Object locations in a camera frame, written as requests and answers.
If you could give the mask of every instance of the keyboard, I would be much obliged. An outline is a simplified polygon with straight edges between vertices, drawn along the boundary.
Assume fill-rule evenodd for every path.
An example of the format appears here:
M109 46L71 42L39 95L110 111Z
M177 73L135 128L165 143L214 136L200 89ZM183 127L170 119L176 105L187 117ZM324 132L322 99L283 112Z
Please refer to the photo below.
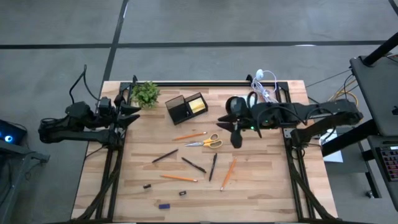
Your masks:
M379 147L389 181L398 181L398 148Z

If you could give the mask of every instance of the black pen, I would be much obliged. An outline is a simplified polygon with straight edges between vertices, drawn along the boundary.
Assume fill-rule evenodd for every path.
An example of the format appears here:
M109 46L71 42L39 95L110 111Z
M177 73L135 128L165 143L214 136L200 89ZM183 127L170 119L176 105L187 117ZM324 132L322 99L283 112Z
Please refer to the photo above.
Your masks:
M177 151L178 151L178 149L176 149L176 150L174 150L174 151L171 151L171 152L169 152L169 153L167 153L167 154L165 154L165 155L163 155L163 156L160 156L159 158L157 158L157 159L155 159L154 161L152 161L152 163L157 162L157 161L159 161L159 160L161 160L161 159L163 159L163 158L165 158L165 157L167 157L167 156L169 156L169 155L171 155L171 154L173 154L173 153L175 153L175 152L177 152Z
M189 161L188 159L186 159L186 158L184 158L184 157L181 157L181 159L182 159L183 161L189 163L190 165L192 165L194 168L196 168L196 169L198 169L198 170L200 170L200 171L202 171L202 172L204 172L204 173L206 174L206 171L204 170L204 168L202 168L202 167L200 167L200 166L197 166L197 165L193 164L191 161Z
M217 160L217 153L213 157L213 165L211 166L209 182L211 181L211 177L213 176L213 171L214 171L214 166L216 165L216 160Z

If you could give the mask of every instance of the metal stand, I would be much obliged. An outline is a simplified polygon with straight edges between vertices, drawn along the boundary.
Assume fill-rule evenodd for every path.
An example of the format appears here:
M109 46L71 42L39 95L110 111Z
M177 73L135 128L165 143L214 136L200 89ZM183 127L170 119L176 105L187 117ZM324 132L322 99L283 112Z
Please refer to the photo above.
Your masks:
M5 193L5 196L3 196L5 198L0 204L0 224L8 224L10 223L11 212L17 200L18 191L25 177L25 173L30 169L30 160L37 159L41 163L45 163L49 161L50 156L4 141L0 141L0 153L10 157L7 159L17 159L21 161L20 166L12 171L12 182L9 183L9 190Z

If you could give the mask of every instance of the potted plant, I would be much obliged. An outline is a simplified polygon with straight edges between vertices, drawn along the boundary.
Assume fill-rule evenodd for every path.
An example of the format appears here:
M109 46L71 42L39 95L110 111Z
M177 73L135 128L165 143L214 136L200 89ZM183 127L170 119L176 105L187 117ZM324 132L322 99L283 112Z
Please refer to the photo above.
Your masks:
M152 82L144 82L144 84L136 85L132 89L131 100L145 109L153 108L158 103L157 97L160 95L157 85Z

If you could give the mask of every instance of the wooden tabletop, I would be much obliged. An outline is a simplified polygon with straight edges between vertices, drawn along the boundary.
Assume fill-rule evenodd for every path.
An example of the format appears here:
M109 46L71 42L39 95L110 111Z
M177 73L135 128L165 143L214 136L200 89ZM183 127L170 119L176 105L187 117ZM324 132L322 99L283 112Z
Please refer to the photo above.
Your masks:
M304 82L287 81L292 102L308 104ZM120 82L105 82L102 96L114 98ZM126 134L123 164L114 212L115 222L294 222L297 221L292 185L280 129L262 130L263 138L254 131L242 132L243 146L234 149L230 134L215 124L226 114L225 101L233 96L246 96L249 87L159 87L159 104L151 110L138 112ZM202 93L209 110L196 118L174 126L165 102L183 95ZM172 141L173 138L206 131L204 136ZM217 149L185 147L217 133L224 144ZM91 142L90 153L101 147ZM155 164L154 159L179 149L177 153ZM213 156L218 153L211 182L208 180ZM204 174L184 162L185 157L203 167ZM100 190L106 149L93 154L84 163L72 218L78 217ZM220 187L234 158L235 168L225 190ZM306 148L305 166L310 188L321 204L337 216L335 203L319 147ZM197 179L198 182L166 179L162 174ZM144 184L152 184L143 189ZM187 194L179 196L186 190ZM300 194L305 210L303 193ZM105 213L108 207L105 202ZM160 210L159 204L170 209Z

